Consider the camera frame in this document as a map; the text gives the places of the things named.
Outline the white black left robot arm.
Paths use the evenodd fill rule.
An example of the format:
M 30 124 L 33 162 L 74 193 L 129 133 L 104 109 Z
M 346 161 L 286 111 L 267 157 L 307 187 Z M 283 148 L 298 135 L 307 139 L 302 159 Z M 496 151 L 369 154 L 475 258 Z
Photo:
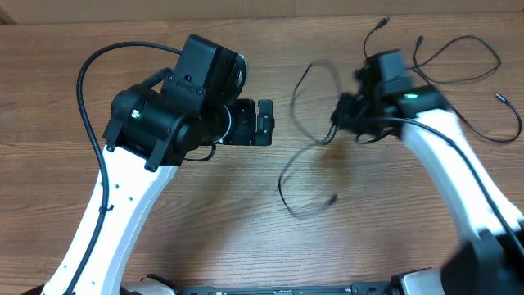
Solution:
M 88 130 L 100 170 L 83 218 L 62 263 L 34 293 L 176 293 L 157 275 L 126 283 L 124 269 L 153 205 L 190 151 L 271 144 L 272 102 L 240 96 L 247 69 L 243 55 L 191 34 L 174 67 L 115 96 L 105 144 Z

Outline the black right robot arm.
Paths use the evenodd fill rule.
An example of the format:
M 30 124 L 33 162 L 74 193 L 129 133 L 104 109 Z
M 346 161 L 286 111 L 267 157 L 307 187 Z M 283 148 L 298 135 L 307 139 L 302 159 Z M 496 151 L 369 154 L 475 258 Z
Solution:
M 359 91 L 341 94 L 332 122 L 357 135 L 399 138 L 426 168 L 460 242 L 442 267 L 395 275 L 384 292 L 521 294 L 523 214 L 481 164 L 445 97 L 414 86 L 398 51 L 367 57 L 355 77 Z

